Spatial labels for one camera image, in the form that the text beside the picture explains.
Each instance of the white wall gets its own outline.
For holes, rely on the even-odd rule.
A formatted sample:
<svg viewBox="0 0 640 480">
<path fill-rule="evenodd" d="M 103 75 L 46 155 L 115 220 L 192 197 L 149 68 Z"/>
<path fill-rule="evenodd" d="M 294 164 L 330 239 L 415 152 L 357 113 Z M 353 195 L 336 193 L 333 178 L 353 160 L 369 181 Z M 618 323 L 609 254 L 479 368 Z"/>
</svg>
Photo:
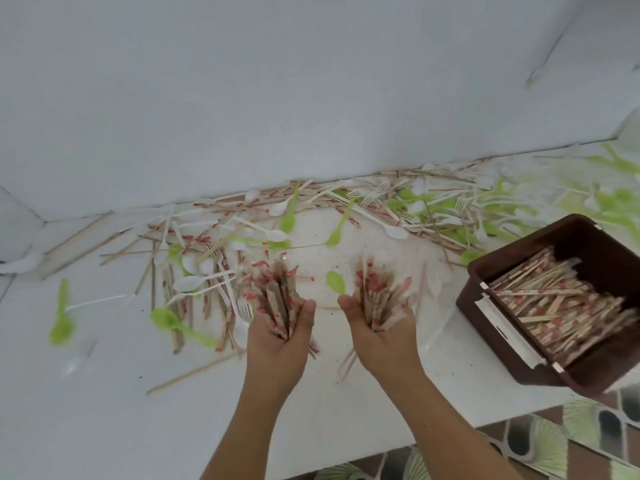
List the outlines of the white wall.
<svg viewBox="0 0 640 480">
<path fill-rule="evenodd" d="M 0 260 L 11 262 L 20 259 L 43 226 L 41 218 L 0 188 Z M 11 281 L 11 276 L 0 276 L 0 300 Z"/>
<path fill-rule="evenodd" d="M 639 72 L 524 89 L 575 2 L 0 0 L 0 184 L 52 220 L 606 138 Z"/>
</svg>

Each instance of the floor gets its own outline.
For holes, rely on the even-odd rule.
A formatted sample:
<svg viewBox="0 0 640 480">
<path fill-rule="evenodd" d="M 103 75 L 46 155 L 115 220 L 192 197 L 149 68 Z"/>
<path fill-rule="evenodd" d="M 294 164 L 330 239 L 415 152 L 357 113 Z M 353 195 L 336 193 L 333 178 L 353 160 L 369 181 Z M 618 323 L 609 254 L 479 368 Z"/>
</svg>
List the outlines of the floor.
<svg viewBox="0 0 640 480">
<path fill-rule="evenodd" d="M 640 385 L 479 430 L 524 480 L 640 480 Z M 412 445 L 290 480 L 429 479 Z"/>
</svg>

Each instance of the finger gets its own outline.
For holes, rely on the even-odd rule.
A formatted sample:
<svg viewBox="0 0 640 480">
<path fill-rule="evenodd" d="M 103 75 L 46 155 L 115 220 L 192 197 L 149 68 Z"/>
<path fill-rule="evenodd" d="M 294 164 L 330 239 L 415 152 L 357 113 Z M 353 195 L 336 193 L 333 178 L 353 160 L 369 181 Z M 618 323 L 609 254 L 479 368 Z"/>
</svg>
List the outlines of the finger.
<svg viewBox="0 0 640 480">
<path fill-rule="evenodd" d="M 289 339 L 290 342 L 296 344 L 296 347 L 300 346 L 307 348 L 309 346 L 315 316 L 316 300 L 308 299 L 304 302 L 302 308 L 300 308 L 298 320 L 296 322 L 296 329 L 293 331 L 293 335 Z"/>
<path fill-rule="evenodd" d="M 371 331 L 364 317 L 364 311 L 356 298 L 345 294 L 340 295 L 338 297 L 338 305 L 340 305 L 340 308 L 347 317 L 347 322 L 349 322 L 353 336 L 363 335 Z"/>
</svg>

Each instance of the bundle of chopsticks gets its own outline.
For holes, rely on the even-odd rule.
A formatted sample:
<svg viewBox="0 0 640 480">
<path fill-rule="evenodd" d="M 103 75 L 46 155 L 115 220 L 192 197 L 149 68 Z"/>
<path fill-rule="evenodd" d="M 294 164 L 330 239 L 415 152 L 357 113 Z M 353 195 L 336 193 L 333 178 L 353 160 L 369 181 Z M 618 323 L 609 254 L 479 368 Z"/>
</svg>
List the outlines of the bundle of chopsticks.
<svg viewBox="0 0 640 480">
<path fill-rule="evenodd" d="M 304 300 L 296 291 L 298 266 L 287 268 L 286 253 L 273 263 L 259 261 L 242 279 L 241 293 L 255 310 L 256 318 L 267 320 L 279 338 L 288 340 L 296 329 L 300 306 Z M 316 340 L 309 343 L 309 355 L 320 352 Z"/>
<path fill-rule="evenodd" d="M 358 260 L 355 265 L 354 297 L 362 306 L 365 320 L 373 331 L 388 331 L 407 316 L 408 309 L 415 301 L 407 295 L 411 286 L 411 277 L 396 282 L 396 275 L 386 266 L 375 266 L 373 258 Z M 343 382 L 358 358 L 355 349 L 351 349 L 340 364 L 338 375 Z"/>
<path fill-rule="evenodd" d="M 598 293 L 579 280 L 573 269 L 578 263 L 558 262 L 547 248 L 490 284 L 563 367 L 640 319 L 637 308 L 623 309 L 625 298 Z"/>
</svg>

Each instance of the hand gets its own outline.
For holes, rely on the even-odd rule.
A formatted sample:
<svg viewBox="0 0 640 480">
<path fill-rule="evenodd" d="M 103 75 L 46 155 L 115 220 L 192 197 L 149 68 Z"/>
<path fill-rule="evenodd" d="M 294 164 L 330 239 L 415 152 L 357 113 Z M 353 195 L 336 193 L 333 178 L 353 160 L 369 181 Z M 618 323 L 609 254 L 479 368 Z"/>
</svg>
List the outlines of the hand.
<svg viewBox="0 0 640 480">
<path fill-rule="evenodd" d="M 296 329 L 288 341 L 271 331 L 267 320 L 256 317 L 249 326 L 243 395 L 279 411 L 307 364 L 316 302 L 300 298 Z"/>
<path fill-rule="evenodd" d="M 382 387 L 407 376 L 424 375 L 415 336 L 415 316 L 411 309 L 408 316 L 389 331 L 373 331 L 364 317 L 362 306 L 352 296 L 341 295 L 338 305 L 347 316 L 360 362 L 371 372 Z"/>
</svg>

